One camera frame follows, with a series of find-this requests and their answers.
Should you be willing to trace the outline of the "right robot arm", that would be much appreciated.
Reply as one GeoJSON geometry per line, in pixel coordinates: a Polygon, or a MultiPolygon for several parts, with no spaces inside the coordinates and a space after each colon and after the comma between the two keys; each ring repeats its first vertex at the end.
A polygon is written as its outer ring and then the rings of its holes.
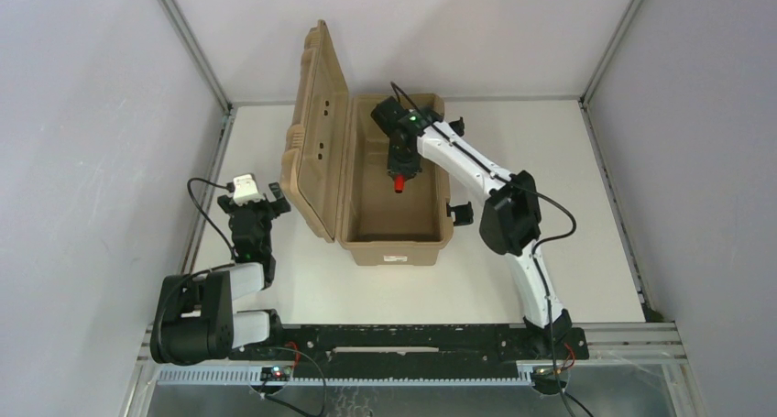
{"type": "Polygon", "coordinates": [[[542,256],[540,202],[531,174],[514,173],[464,139],[465,123],[449,123],[430,107],[404,106],[396,97],[381,101],[372,119],[388,137],[388,175],[401,192],[429,160],[463,184],[482,205],[478,233],[487,248],[505,257],[522,302],[523,321],[548,347],[560,344],[572,321],[556,294],[542,256]]]}

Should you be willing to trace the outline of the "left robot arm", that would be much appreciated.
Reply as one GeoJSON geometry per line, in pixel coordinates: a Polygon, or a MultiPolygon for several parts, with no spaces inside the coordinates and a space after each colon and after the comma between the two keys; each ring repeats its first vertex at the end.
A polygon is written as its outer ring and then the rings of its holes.
{"type": "Polygon", "coordinates": [[[149,341],[155,362],[190,366],[224,359],[242,346],[277,343],[281,322],[275,310],[235,307],[235,301],[269,288],[275,279],[272,222],[289,212],[290,204],[278,183],[268,187],[271,199],[244,176],[218,198],[232,237],[230,262],[163,280],[149,341]]]}

